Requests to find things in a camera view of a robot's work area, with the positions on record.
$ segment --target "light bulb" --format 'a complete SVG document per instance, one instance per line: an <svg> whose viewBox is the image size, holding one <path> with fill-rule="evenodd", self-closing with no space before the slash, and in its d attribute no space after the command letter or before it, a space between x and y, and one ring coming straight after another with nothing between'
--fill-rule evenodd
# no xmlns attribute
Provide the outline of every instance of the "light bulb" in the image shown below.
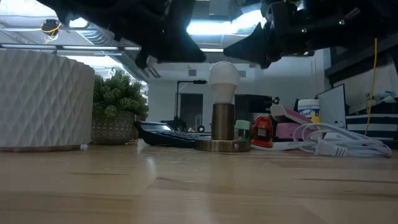
<svg viewBox="0 0 398 224"><path fill-rule="evenodd" d="M208 83L213 89L215 103L232 103L239 82L239 71L232 63L218 62L210 68Z"/></svg>

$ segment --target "doorway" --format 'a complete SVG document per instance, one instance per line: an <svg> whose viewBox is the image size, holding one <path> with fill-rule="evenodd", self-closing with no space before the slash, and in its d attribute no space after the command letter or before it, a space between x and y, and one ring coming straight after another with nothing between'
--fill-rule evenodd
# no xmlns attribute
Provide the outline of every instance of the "doorway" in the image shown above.
<svg viewBox="0 0 398 224"><path fill-rule="evenodd" d="M197 126L202 125L203 94L182 93L180 99L180 118L187 124L185 130L197 130Z"/></svg>

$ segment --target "white pot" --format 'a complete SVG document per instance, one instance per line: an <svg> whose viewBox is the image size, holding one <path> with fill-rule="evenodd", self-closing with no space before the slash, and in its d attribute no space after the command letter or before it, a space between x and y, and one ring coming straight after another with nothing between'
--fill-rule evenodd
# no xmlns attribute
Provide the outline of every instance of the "white pot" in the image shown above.
<svg viewBox="0 0 398 224"><path fill-rule="evenodd" d="M66 57L0 50L0 150L89 143L94 74Z"/></svg>

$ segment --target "brass lamp base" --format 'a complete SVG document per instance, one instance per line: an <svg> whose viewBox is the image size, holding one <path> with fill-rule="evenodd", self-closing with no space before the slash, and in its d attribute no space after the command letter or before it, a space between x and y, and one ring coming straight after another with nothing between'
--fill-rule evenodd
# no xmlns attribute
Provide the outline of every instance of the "brass lamp base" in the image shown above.
<svg viewBox="0 0 398 224"><path fill-rule="evenodd" d="M201 139L195 141L195 149L207 152L249 152L248 140L211 140Z"/></svg>

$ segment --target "table surface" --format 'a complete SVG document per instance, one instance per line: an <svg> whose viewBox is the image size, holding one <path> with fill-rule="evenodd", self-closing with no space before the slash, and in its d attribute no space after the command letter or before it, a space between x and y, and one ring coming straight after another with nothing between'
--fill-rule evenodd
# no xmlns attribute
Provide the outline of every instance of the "table surface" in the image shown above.
<svg viewBox="0 0 398 224"><path fill-rule="evenodd" d="M398 223L398 154L217 154L143 142L4 152L0 223Z"/></svg>

